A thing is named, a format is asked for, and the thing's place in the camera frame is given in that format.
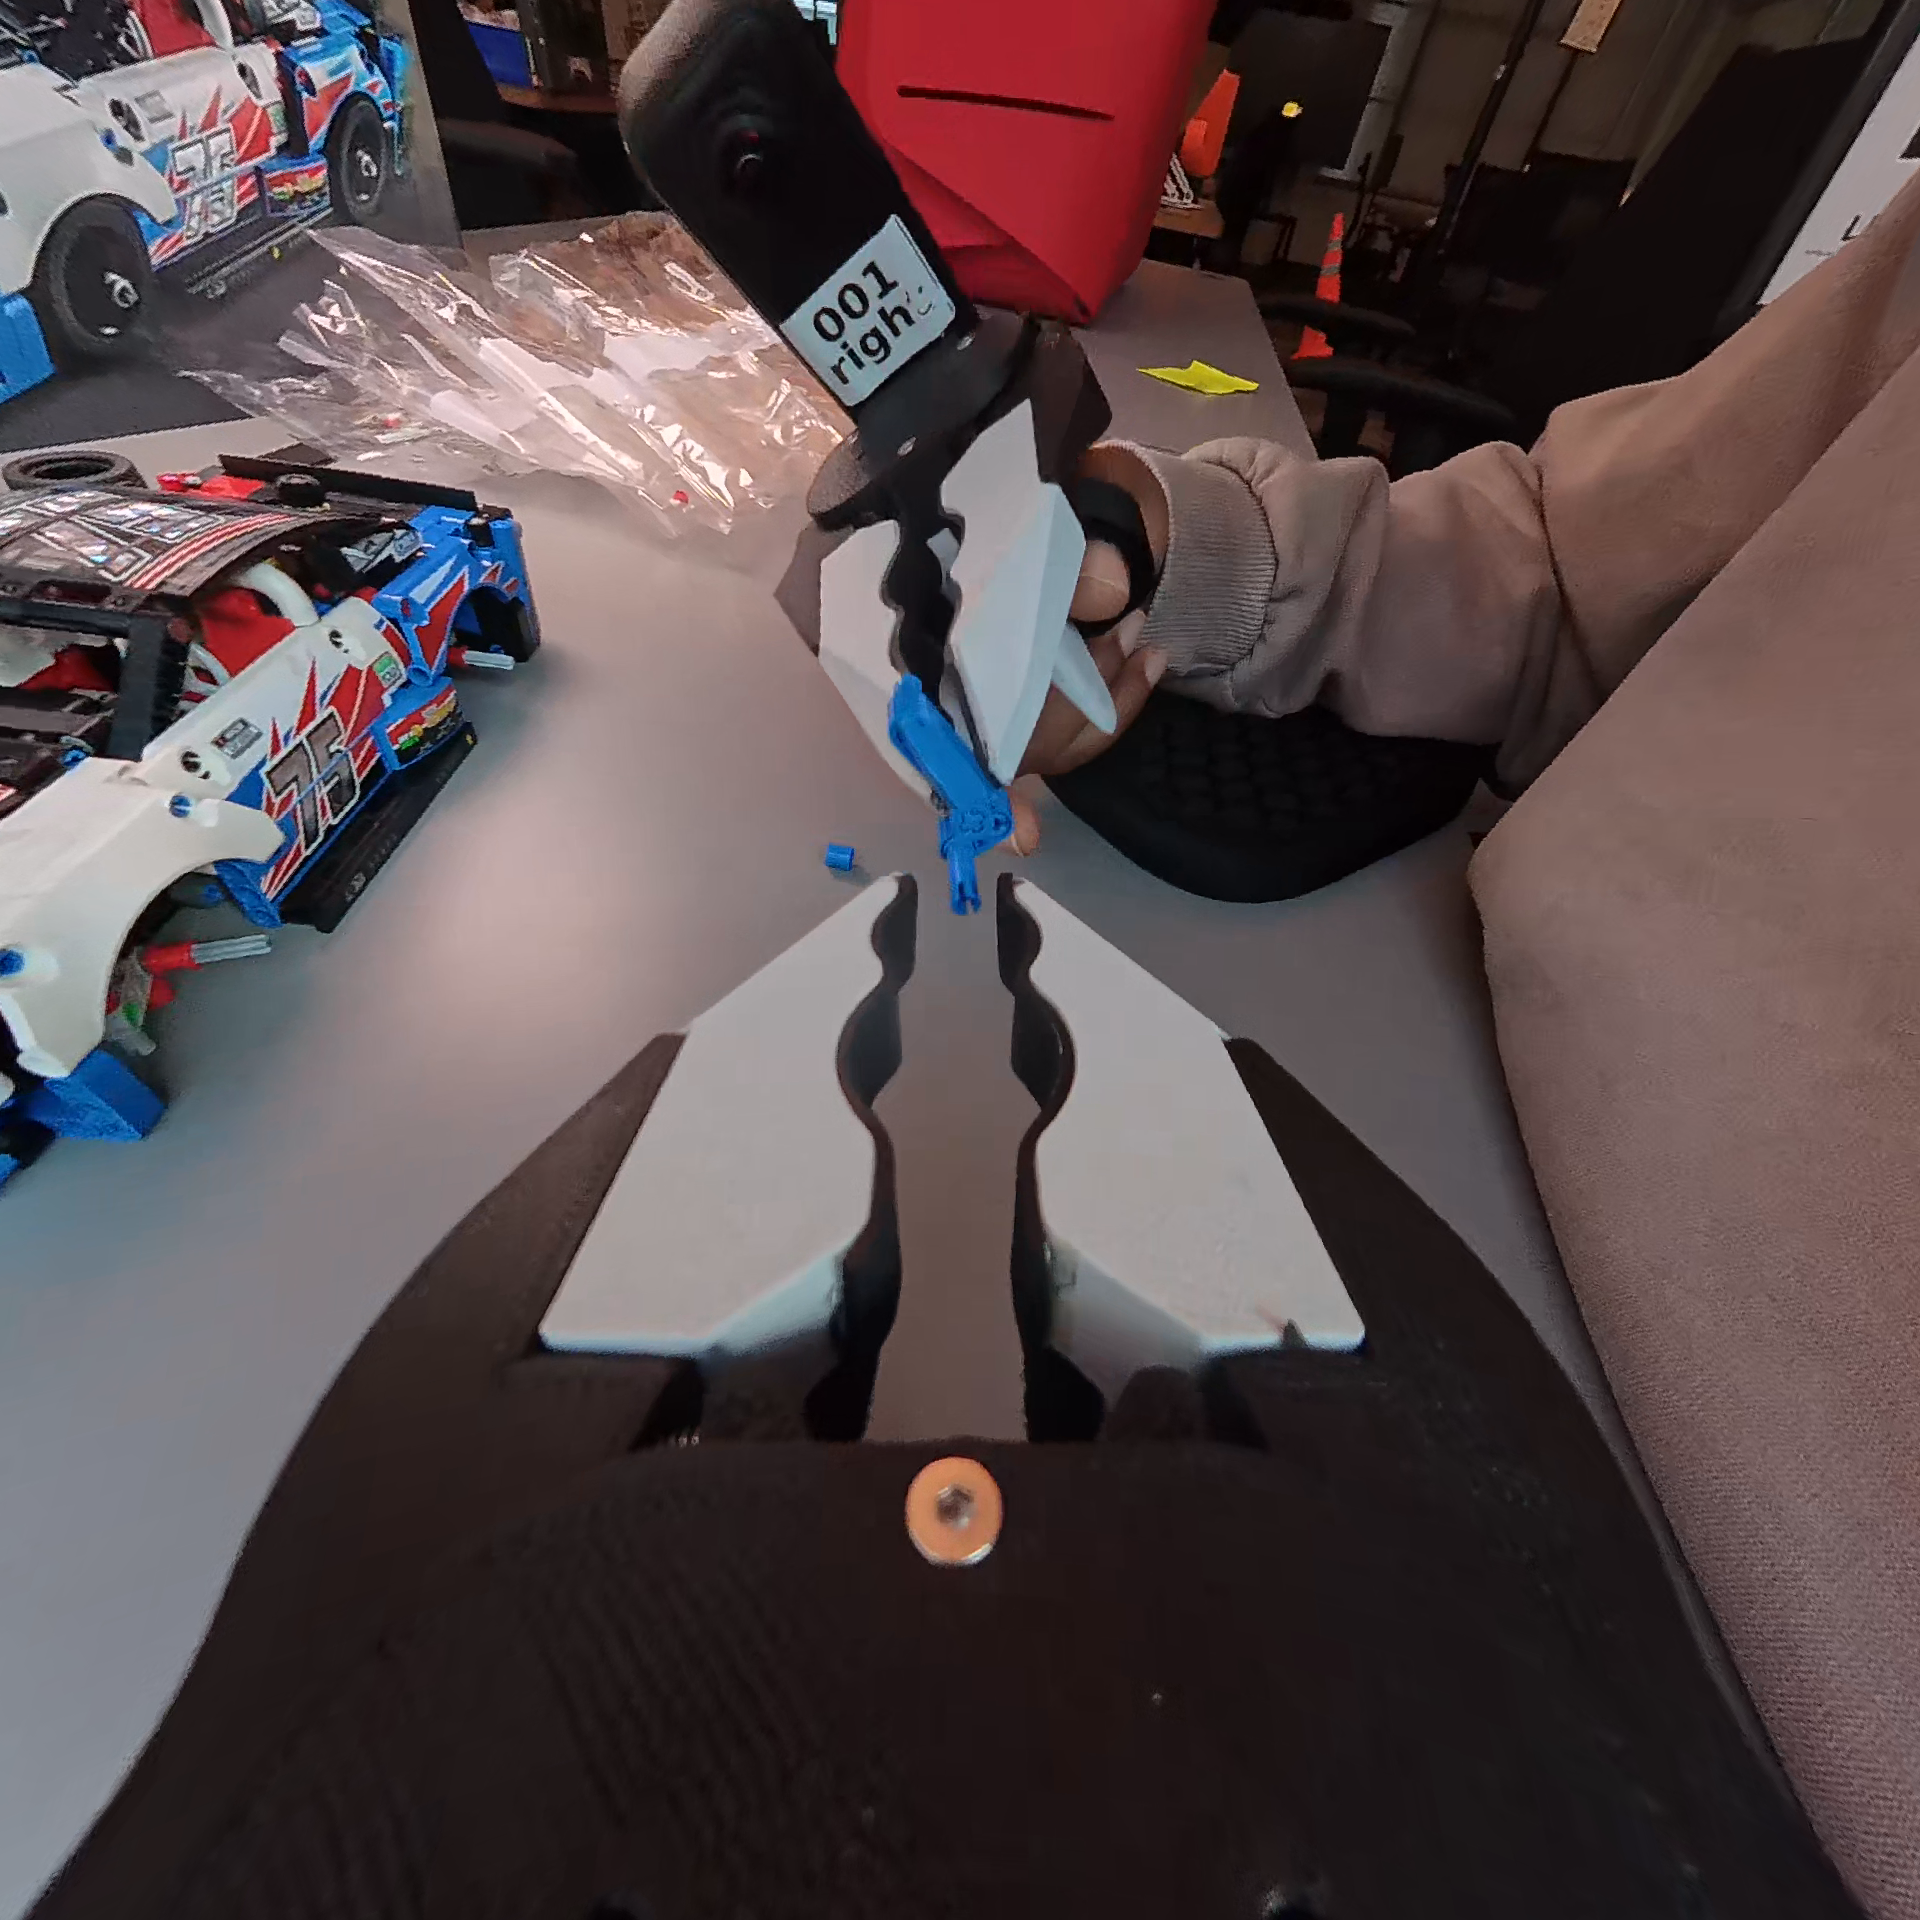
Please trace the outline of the black office chair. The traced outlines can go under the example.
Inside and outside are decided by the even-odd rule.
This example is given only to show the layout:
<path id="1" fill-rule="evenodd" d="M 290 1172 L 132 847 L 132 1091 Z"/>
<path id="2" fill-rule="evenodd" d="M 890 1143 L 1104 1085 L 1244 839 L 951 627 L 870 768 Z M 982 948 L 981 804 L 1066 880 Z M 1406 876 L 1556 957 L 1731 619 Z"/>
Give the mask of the black office chair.
<path id="1" fill-rule="evenodd" d="M 1317 295 L 1258 292 L 1254 303 L 1267 320 L 1302 328 L 1285 374 L 1295 393 L 1322 400 L 1310 433 L 1324 459 L 1365 453 L 1374 419 L 1387 433 L 1383 464 L 1395 478 L 1439 467 L 1479 444 L 1519 439 L 1519 423 L 1500 400 L 1395 364 L 1391 355 L 1416 339 L 1413 325 Z"/>

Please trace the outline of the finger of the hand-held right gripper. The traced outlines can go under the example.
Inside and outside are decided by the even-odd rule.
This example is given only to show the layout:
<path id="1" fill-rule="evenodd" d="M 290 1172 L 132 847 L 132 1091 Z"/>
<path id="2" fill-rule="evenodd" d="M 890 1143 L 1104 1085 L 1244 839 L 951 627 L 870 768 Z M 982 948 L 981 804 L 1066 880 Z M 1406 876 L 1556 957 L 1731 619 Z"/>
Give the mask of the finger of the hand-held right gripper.
<path id="1" fill-rule="evenodd" d="M 949 657 L 988 769 L 1007 784 L 1051 687 L 1088 708 L 1088 644 L 1069 622 L 1088 540 L 1067 494 L 1040 478 L 1031 400 L 972 441 L 941 505 L 960 528 Z"/>
<path id="2" fill-rule="evenodd" d="M 877 520 L 853 531 L 823 561 L 821 662 L 876 753 L 907 790 L 931 799 L 931 784 L 890 737 L 886 712 L 902 670 L 894 657 L 899 611 L 884 599 L 883 580 L 899 543 L 900 526 Z"/>

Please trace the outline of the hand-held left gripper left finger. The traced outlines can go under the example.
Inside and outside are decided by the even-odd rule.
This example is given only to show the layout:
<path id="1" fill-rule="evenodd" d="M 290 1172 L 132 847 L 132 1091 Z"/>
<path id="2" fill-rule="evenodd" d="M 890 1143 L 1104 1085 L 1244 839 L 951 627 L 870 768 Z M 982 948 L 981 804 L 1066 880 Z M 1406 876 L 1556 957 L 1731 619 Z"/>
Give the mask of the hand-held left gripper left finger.
<path id="1" fill-rule="evenodd" d="M 868 1429 L 900 1300 L 895 1150 L 918 884 L 890 872 L 693 1019 L 540 1323 L 552 1352 L 773 1373 Z"/>

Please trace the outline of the toy set cardboard box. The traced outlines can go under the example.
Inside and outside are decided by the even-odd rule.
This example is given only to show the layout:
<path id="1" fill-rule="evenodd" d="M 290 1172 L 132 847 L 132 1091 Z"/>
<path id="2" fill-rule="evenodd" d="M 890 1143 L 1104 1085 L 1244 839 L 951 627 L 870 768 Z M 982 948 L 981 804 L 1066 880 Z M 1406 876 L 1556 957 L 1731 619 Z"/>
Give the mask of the toy set cardboard box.
<path id="1" fill-rule="evenodd" d="M 300 238 L 460 238 L 406 4 L 5 3 L 3 398 L 122 367 Z"/>

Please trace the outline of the blue perforated brick beam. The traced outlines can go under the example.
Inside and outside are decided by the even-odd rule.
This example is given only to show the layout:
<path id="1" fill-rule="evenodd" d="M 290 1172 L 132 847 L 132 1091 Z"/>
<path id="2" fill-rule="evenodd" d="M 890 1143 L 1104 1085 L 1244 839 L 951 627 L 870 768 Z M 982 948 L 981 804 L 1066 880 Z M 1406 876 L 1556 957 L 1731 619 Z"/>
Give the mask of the blue perforated brick beam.
<path id="1" fill-rule="evenodd" d="M 928 781 L 941 813 L 941 853 L 954 840 L 972 844 L 979 857 L 997 851 L 1015 831 L 1010 795 L 947 710 L 915 675 L 900 675 L 886 712 L 892 744 Z"/>

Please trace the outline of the pile of clear plastic bags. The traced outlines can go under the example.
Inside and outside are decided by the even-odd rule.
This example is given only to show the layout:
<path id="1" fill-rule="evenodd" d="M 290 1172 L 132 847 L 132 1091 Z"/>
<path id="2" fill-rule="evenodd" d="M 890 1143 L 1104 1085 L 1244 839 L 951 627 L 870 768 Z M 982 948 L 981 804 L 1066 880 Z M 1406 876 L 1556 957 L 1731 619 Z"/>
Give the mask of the pile of clear plastic bags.
<path id="1" fill-rule="evenodd" d="M 344 464 L 563 472 L 664 536 L 803 497 L 848 428 L 816 374 L 663 212 L 485 261 L 323 229 L 317 281 L 256 336 L 184 336 L 178 367 Z"/>

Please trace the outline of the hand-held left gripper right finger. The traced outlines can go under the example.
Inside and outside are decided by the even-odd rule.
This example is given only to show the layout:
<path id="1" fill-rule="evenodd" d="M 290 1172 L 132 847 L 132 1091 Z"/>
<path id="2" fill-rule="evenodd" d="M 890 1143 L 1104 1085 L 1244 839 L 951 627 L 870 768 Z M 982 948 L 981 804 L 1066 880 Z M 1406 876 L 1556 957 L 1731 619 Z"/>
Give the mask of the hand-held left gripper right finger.
<path id="1" fill-rule="evenodd" d="M 1363 1349 L 1360 1310 L 1229 1035 L 1046 896 L 998 877 L 1013 1070 L 1010 1281 L 1024 1431 L 1079 1441 L 1142 1372 Z"/>

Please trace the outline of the black framed sign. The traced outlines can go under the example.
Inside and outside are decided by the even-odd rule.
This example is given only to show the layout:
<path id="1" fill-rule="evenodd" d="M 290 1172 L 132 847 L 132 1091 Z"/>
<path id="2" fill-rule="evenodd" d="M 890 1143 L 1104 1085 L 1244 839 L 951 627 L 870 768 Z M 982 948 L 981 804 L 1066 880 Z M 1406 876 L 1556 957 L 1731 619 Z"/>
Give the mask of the black framed sign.
<path id="1" fill-rule="evenodd" d="M 1783 235 L 1762 245 L 1755 307 L 1834 259 L 1916 179 L 1918 4 L 1901 3 L 1789 191 Z"/>

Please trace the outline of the grey desk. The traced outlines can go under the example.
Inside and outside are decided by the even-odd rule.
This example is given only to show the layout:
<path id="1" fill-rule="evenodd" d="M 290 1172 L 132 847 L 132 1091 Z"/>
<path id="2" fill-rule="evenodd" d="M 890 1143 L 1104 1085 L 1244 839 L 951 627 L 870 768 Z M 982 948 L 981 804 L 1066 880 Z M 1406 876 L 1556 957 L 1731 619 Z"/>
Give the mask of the grey desk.
<path id="1" fill-rule="evenodd" d="M 467 681 L 478 748 L 343 926 L 188 977 L 146 1143 L 59 1143 L 3 1204 L 3 1900 L 24 1913 L 166 1711 L 312 1405 L 472 1203 L 654 1035 L 853 892 L 920 876 L 902 1070 L 902 1303 L 870 1433 L 1015 1438 L 1006 1286 L 1032 1111 L 990 912 L 775 588 L 796 511 L 658 542 L 594 485 L 510 503 L 544 648 Z M 1262 1044 L 1509 1289 L 1623 1464 L 1504 1099 L 1468 824 L 1293 903 L 1144 877 L 1040 790 L 1038 884 Z"/>

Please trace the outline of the toy brick race car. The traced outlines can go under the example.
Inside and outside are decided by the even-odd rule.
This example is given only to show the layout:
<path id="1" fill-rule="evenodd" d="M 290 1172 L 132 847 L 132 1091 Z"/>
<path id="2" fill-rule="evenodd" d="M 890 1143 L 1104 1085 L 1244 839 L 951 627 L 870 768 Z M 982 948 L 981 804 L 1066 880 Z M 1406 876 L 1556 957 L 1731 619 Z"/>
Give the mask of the toy brick race car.
<path id="1" fill-rule="evenodd" d="M 5 489 L 3 643 L 7 1182 L 154 1132 L 175 975 L 335 927 L 541 629 L 510 507 L 292 445 Z"/>

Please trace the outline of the person's beige sweatshirt torso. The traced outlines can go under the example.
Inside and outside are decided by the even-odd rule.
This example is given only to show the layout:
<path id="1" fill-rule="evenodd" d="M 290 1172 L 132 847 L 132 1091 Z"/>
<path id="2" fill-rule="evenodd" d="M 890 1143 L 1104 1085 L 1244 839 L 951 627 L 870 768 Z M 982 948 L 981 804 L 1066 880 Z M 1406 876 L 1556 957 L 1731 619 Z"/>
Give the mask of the person's beige sweatshirt torso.
<path id="1" fill-rule="evenodd" d="M 1916 367 L 1613 675 L 1476 857 L 1507 1084 L 1774 1749 L 1916 1916 Z"/>

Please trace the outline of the red felt tote bag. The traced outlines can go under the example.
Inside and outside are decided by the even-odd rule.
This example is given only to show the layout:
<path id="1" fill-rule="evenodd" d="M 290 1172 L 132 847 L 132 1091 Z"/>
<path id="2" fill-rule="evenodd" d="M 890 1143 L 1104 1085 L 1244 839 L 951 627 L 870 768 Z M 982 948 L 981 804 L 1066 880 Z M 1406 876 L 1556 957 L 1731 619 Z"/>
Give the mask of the red felt tote bag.
<path id="1" fill-rule="evenodd" d="M 979 303 L 1090 325 L 1138 267 L 1211 3 L 848 3 L 834 68 Z"/>

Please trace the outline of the orange traffic cone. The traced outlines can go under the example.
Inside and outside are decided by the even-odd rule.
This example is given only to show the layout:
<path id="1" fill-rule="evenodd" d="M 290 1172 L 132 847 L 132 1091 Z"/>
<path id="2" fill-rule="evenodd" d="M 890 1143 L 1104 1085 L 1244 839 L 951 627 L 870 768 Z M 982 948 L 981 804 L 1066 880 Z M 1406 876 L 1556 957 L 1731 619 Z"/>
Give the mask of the orange traffic cone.
<path id="1" fill-rule="evenodd" d="M 1338 317 L 1328 320 L 1324 309 L 1340 307 L 1341 300 L 1341 270 L 1343 270 L 1343 254 L 1347 254 L 1347 214 L 1338 211 L 1330 222 L 1328 230 L 1328 247 L 1324 251 L 1324 261 L 1317 275 L 1317 284 L 1311 287 L 1315 309 L 1322 320 L 1302 323 L 1302 339 L 1295 345 L 1292 360 L 1304 364 L 1315 359 L 1328 359 L 1338 349 L 1338 339 L 1328 336 L 1328 326 L 1338 323 Z"/>

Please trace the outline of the person's right forearm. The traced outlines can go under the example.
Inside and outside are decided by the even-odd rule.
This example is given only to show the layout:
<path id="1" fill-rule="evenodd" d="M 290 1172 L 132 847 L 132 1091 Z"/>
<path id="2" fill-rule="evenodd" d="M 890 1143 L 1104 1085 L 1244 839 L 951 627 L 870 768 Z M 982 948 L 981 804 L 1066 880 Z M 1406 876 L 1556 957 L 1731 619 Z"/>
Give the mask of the person's right forearm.
<path id="1" fill-rule="evenodd" d="M 1167 545 L 1141 629 L 1223 712 L 1311 705 L 1523 787 L 1916 367 L 1916 180 L 1683 374 L 1400 479 L 1259 439 L 1138 447 Z"/>

